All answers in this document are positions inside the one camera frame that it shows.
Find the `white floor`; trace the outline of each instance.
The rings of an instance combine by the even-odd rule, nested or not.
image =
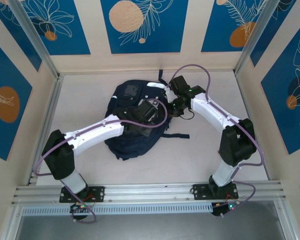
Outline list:
[[[165,72],[167,82],[173,73]],[[204,89],[204,72],[182,72],[190,86]],[[209,95],[233,115],[244,119],[247,112],[232,71],[211,72]],[[66,75],[61,88],[51,131],[69,132],[102,120],[117,85],[126,80],[158,79],[154,71],[116,72],[91,75]],[[126,161],[117,160],[104,143],[99,143],[75,159],[75,166],[88,184],[157,184],[206,182],[221,162],[218,154],[221,136],[202,116],[192,120],[174,118],[167,133],[190,134],[190,139],[161,138],[143,156]],[[249,159],[259,163],[256,152]],[[41,173],[49,172],[45,163]],[[236,180],[267,180],[263,167],[244,167]],[[39,177],[37,185],[60,185],[52,176]]]

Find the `backpack strap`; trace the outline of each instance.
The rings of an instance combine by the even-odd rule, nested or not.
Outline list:
[[[189,134],[181,134],[181,133],[174,133],[174,134],[167,134],[167,133],[163,133],[161,135],[162,138],[180,138],[180,139],[190,139],[190,135]]]
[[[163,75],[163,74],[164,74],[164,70],[163,70],[163,69],[160,69],[160,70],[159,70],[158,81],[159,81],[160,83],[162,83],[163,85],[167,86],[168,83],[167,83],[165,80],[162,79],[162,75]]]

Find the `backpack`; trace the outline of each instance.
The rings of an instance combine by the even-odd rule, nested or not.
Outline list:
[[[162,79],[163,70],[159,71],[159,82],[147,80],[128,80],[116,87],[113,96],[107,107],[105,117],[114,112],[116,108],[136,107],[146,99],[158,99],[165,105],[168,104],[165,98],[164,87],[167,83]],[[155,101],[150,101],[158,109],[157,116],[151,121],[158,124],[165,117],[164,108]],[[156,142],[161,138],[183,138],[189,139],[188,134],[166,134],[165,130],[169,128],[172,117],[168,116],[164,124],[153,128],[149,136],[140,133],[126,133],[105,140],[105,144],[113,152],[117,159],[128,160],[144,155],[148,152]]]

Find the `enclosure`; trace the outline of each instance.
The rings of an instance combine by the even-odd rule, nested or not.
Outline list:
[[[168,83],[189,64],[208,70],[213,101],[253,122],[265,163],[235,175],[248,184],[239,203],[223,217],[211,212],[228,197],[195,199],[222,161],[222,129],[186,110],[165,133],[189,139],[124,161],[104,142],[76,156],[104,191],[88,204],[96,222],[73,222],[61,181],[33,173],[50,134],[102,121],[125,81]],[[198,67],[177,76],[207,90]],[[300,240],[300,0],[0,0],[0,239],[82,237]]]

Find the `mounting plate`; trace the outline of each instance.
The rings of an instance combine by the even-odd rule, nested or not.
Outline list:
[[[104,186],[90,186],[89,190],[87,191],[86,196],[92,195],[88,199],[81,199],[85,203],[103,203],[104,196],[105,196],[105,187]],[[60,203],[76,203],[78,200],[75,199],[74,196],[65,188],[61,189],[59,202]]]
[[[191,193],[194,195],[194,200],[225,200],[227,198],[227,193],[234,199],[239,198],[237,186],[234,183],[219,187],[215,195],[210,191],[209,184],[194,184],[192,188],[193,190]]]

